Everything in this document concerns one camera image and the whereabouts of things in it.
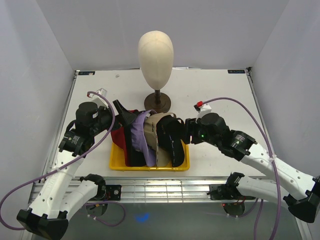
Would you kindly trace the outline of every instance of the black label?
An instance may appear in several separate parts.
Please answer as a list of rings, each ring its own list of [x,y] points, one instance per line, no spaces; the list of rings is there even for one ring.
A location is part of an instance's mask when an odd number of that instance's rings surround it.
[[[228,70],[229,74],[245,74],[245,70]]]
[[[95,71],[80,71],[78,75],[95,75]]]

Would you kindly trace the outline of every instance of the mannequin head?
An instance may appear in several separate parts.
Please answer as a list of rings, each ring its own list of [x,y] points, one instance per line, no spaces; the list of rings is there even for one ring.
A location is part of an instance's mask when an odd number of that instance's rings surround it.
[[[161,31],[147,32],[140,38],[138,56],[146,82],[154,90],[162,89],[174,63],[174,48],[169,36]]]

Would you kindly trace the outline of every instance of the white table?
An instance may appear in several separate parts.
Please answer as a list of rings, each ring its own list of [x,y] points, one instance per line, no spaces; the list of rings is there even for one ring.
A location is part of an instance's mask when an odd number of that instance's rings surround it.
[[[96,71],[95,75],[78,75],[75,80],[62,133],[74,120],[75,112],[82,102],[89,101],[88,91],[104,88],[107,99],[118,99],[128,110],[144,110],[144,100],[153,90],[146,83],[142,72],[135,70]],[[183,120],[194,118],[197,112],[194,104],[217,97],[230,97],[243,103],[261,124],[260,116],[252,89],[246,74],[229,74],[227,70],[174,69],[166,86],[161,90],[171,98],[171,112]],[[250,116],[234,102],[219,100],[210,104],[212,112],[224,118],[230,129],[243,131],[266,147],[264,139]],[[97,143],[105,132],[95,138]],[[98,174],[104,177],[140,177],[140,178],[202,178],[226,177],[231,172],[240,172],[247,176],[263,176],[256,169],[221,154],[218,149],[207,143],[189,145],[190,169],[183,172],[172,171],[116,171],[109,168],[112,139],[107,139],[88,154],[78,168],[76,177]],[[56,153],[59,161],[72,159],[70,152]]]

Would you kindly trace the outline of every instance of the gray floor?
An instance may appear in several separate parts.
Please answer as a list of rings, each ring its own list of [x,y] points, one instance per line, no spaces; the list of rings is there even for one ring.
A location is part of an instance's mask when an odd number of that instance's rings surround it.
[[[252,203],[246,203],[249,209]],[[221,203],[136,203],[126,204],[127,216],[117,227],[76,214],[69,223],[63,240],[250,240],[258,207],[246,217],[231,218],[208,215],[205,212],[225,213]],[[122,210],[109,205],[102,219],[115,223]],[[276,205],[265,202],[257,229],[257,239],[268,239],[276,216]],[[276,240],[300,240],[301,235],[295,218],[282,208]],[[33,236],[32,240],[42,240]]]

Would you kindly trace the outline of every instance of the purple hat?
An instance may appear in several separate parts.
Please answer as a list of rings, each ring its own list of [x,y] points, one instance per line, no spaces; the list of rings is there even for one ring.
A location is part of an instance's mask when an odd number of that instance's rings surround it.
[[[148,146],[144,133],[144,122],[150,112],[156,114],[154,110],[144,111],[131,124],[131,139],[132,147],[136,151],[143,152],[146,165],[153,167],[156,165],[156,151]]]

